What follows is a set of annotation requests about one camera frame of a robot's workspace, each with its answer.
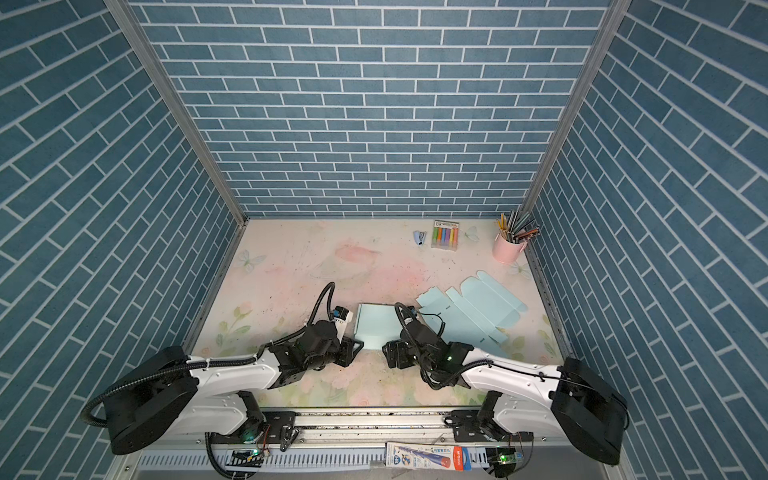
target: blue brick wall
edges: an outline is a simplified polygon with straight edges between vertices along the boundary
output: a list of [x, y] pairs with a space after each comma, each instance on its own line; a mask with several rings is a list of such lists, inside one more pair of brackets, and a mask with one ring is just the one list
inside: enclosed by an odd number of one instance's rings
[[103, 477], [79, 410], [181, 341], [233, 229], [101, 0], [0, 2], [0, 478]]
[[131, 2], [251, 217], [495, 217], [608, 0], [256, 3]]
[[768, 4], [634, 0], [535, 213], [638, 478], [768, 478]]

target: pink cup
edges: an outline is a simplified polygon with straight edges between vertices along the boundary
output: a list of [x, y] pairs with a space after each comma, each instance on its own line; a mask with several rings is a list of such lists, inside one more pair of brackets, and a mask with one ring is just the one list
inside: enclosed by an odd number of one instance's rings
[[514, 263], [520, 256], [520, 252], [528, 246], [528, 241], [523, 240], [520, 243], [508, 242], [500, 233], [496, 234], [496, 241], [493, 243], [493, 257], [497, 262], [509, 265]]

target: pencil cup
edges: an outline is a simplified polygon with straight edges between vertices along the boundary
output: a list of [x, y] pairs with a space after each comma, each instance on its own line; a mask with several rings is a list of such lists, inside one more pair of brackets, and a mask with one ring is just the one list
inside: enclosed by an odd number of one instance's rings
[[528, 246], [528, 241], [523, 240], [520, 243], [508, 242], [500, 233], [496, 234], [496, 241], [493, 243], [493, 257], [497, 262], [509, 265], [514, 263], [520, 256], [520, 252]]

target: painted green leaf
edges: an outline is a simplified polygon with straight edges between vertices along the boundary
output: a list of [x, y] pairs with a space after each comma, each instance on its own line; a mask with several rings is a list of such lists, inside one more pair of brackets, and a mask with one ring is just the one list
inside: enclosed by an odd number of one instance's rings
[[232, 336], [243, 335], [244, 333], [247, 333], [248, 330], [250, 330], [250, 325], [243, 325], [239, 329], [237, 329], [234, 332], [232, 332], [231, 335]]
[[516, 339], [512, 340], [512, 348], [513, 349], [521, 349], [525, 346], [525, 337], [519, 336]]

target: pencil package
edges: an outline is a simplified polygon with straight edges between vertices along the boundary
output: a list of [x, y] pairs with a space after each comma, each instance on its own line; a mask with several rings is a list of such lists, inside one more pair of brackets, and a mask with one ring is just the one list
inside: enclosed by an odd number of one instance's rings
[[432, 229], [432, 248], [443, 250], [458, 250], [458, 222], [435, 220]]

